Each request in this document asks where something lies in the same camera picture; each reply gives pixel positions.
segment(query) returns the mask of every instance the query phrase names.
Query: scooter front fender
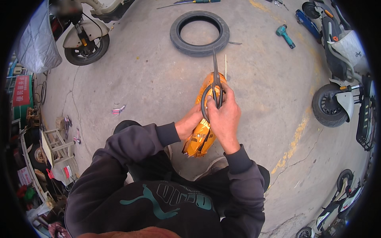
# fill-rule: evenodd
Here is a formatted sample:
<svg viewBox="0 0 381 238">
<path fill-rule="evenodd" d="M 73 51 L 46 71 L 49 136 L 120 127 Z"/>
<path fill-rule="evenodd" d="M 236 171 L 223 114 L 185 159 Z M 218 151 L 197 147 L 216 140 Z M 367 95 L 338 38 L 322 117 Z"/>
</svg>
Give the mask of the scooter front fender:
<svg viewBox="0 0 381 238">
<path fill-rule="evenodd" d="M 336 94 L 337 102 L 344 108 L 348 114 L 349 122 L 353 116 L 353 111 L 355 107 L 355 102 L 353 100 L 353 95 L 351 92 L 338 93 Z"/>
<path fill-rule="evenodd" d="M 91 20 L 84 20 L 79 23 L 83 27 L 83 30 L 86 32 L 87 37 L 90 41 L 93 41 L 94 39 L 105 36 L 109 33 L 110 29 L 101 21 L 94 20 L 96 24 L 94 24 Z M 66 38 L 64 40 L 63 47 L 64 48 L 78 48 L 82 45 L 81 40 L 78 37 L 77 30 L 75 27 L 70 29 L 68 34 L 66 35 Z"/>
</svg>

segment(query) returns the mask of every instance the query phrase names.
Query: hand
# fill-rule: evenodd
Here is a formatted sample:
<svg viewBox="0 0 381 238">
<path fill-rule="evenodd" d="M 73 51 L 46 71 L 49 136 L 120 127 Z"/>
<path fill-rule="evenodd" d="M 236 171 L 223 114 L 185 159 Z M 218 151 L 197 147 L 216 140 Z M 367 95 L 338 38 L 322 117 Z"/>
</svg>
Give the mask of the hand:
<svg viewBox="0 0 381 238">
<path fill-rule="evenodd" d="M 192 135 L 193 130 L 202 119 L 200 103 L 194 106 L 181 120 L 174 124 L 180 140 Z"/>
<path fill-rule="evenodd" d="M 224 103 L 220 109 L 216 108 L 215 101 L 211 96 L 207 97 L 208 116 L 210 127 L 218 138 L 227 155 L 237 152 L 241 146 L 237 139 L 237 128 L 241 109 L 235 102 L 233 90 L 225 83 L 221 83 L 226 92 Z"/>
</svg>

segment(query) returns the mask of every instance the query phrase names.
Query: red sign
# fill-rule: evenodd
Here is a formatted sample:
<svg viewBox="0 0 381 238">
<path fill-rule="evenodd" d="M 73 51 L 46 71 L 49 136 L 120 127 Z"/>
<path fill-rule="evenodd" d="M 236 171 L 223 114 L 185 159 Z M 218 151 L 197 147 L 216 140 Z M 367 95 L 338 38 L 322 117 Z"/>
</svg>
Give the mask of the red sign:
<svg viewBox="0 0 381 238">
<path fill-rule="evenodd" d="M 29 104 L 29 75 L 20 75 L 16 78 L 13 93 L 13 106 Z"/>
</svg>

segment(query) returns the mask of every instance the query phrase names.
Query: orange package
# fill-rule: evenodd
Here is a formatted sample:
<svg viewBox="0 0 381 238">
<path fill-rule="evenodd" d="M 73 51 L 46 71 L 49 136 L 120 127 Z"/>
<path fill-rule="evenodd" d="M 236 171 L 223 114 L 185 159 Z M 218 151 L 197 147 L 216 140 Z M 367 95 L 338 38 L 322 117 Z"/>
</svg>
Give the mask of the orange package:
<svg viewBox="0 0 381 238">
<path fill-rule="evenodd" d="M 226 83 L 225 77 L 219 73 L 219 77 L 221 80 L 221 83 Z M 213 83 L 213 72 L 207 75 L 204 82 L 202 83 L 202 86 L 200 88 L 199 94 L 197 95 L 195 105 L 201 102 L 202 94 L 204 93 L 205 89 Z M 220 88 L 217 86 L 215 87 L 217 98 L 220 94 Z M 206 97 L 208 95 L 212 95 L 212 89 L 209 90 Z M 201 105 L 202 107 L 206 107 L 207 105 L 207 99 L 205 97 L 205 105 Z M 188 138 L 188 140 L 184 143 L 184 148 L 182 149 L 182 152 L 188 157 L 194 156 L 194 157 L 201 157 L 204 156 L 207 153 L 207 150 L 210 148 L 210 146 L 213 144 L 216 137 L 214 136 L 212 130 L 210 129 L 210 124 L 203 118 L 200 123 L 196 126 L 196 128 L 193 130 L 192 135 Z"/>
</svg>

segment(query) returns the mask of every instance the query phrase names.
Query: black scissors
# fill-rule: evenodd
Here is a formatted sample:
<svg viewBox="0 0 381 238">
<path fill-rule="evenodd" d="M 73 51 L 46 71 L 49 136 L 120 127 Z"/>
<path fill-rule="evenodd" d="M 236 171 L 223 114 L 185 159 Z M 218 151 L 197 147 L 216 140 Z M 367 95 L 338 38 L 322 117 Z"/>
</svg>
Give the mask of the black scissors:
<svg viewBox="0 0 381 238">
<path fill-rule="evenodd" d="M 219 109 L 222 106 L 222 97 L 223 97 L 223 89 L 222 89 L 222 84 L 221 84 L 221 79 L 219 78 L 219 73 L 218 73 L 218 66 L 217 66 L 217 57 L 216 57 L 216 52 L 213 47 L 213 64 L 214 64 L 214 72 L 213 72 L 213 83 L 205 89 L 204 93 L 202 94 L 201 97 L 201 113 L 202 116 L 205 118 L 205 120 L 209 122 L 209 118 L 205 112 L 205 97 L 207 93 L 209 92 L 210 89 L 212 89 L 212 94 L 213 94 L 213 99 L 215 100 L 216 103 L 216 108 Z M 215 87 L 219 86 L 219 102 L 217 100 L 217 94 Z"/>
</svg>

